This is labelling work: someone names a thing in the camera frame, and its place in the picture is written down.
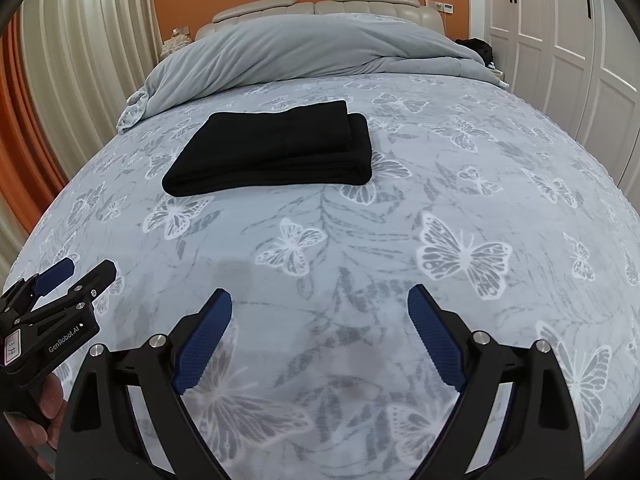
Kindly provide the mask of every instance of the orange curtain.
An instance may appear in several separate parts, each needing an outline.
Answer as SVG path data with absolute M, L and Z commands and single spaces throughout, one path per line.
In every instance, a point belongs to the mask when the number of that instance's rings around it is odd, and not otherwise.
M 0 193 L 29 233 L 65 187 L 66 178 L 31 105 L 17 14 L 2 35 L 0 60 Z

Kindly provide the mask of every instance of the beige leather headboard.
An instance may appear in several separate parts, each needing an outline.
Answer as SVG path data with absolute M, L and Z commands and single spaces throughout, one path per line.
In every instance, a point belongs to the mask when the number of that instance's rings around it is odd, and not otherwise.
M 236 23 L 273 16 L 274 14 L 331 14 L 334 12 L 360 12 L 397 16 L 444 34 L 440 13 L 425 7 L 418 0 L 324 0 L 322 2 L 300 2 L 296 0 L 259 0 L 217 13 L 196 33 L 196 40 Z

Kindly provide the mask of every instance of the black bag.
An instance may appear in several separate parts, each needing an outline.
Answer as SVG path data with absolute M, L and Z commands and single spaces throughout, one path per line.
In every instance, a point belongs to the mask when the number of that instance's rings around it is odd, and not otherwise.
M 457 44 L 462 46 L 466 46 L 471 50 L 475 50 L 480 57 L 484 61 L 484 64 L 489 66 L 492 62 L 494 62 L 494 50 L 491 48 L 491 45 L 478 40 L 478 38 L 473 38 L 472 40 L 456 40 Z

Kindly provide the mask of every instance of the blue gripper pad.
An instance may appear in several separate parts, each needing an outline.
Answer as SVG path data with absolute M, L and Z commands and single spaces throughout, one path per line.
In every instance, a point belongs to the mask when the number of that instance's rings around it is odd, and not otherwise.
M 60 283 L 68 280 L 74 275 L 76 266 L 70 258 L 64 258 L 49 267 L 40 274 L 33 283 L 33 292 L 36 296 L 46 296 L 54 290 Z
M 205 304 L 202 319 L 176 355 L 173 386 L 178 395 L 200 381 L 213 351 L 231 321 L 231 305 L 231 295 L 224 290 L 220 294 L 214 294 Z
M 429 352 L 431 360 L 442 380 L 455 387 L 459 392 L 464 390 L 466 376 L 463 370 L 462 352 L 444 325 L 440 316 L 432 309 L 427 298 L 415 285 L 407 298 L 409 317 L 416 331 Z

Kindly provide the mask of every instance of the metal screw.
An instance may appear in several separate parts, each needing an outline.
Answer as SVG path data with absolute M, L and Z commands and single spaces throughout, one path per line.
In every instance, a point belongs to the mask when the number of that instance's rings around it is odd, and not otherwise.
M 149 344 L 153 348 L 160 348 L 161 346 L 164 346 L 164 343 L 166 343 L 166 336 L 162 334 L 156 334 L 155 336 L 152 336 L 151 339 L 149 340 Z
M 98 357 L 98 355 L 102 354 L 102 352 L 104 352 L 104 346 L 100 344 L 93 345 L 91 348 L 89 348 L 89 355 L 91 357 Z
M 541 351 L 543 354 L 547 354 L 551 352 L 551 345 L 545 341 L 544 339 L 540 339 L 536 341 L 536 348 Z
M 491 336 L 487 332 L 474 332 L 474 341 L 479 345 L 486 345 L 491 341 Z

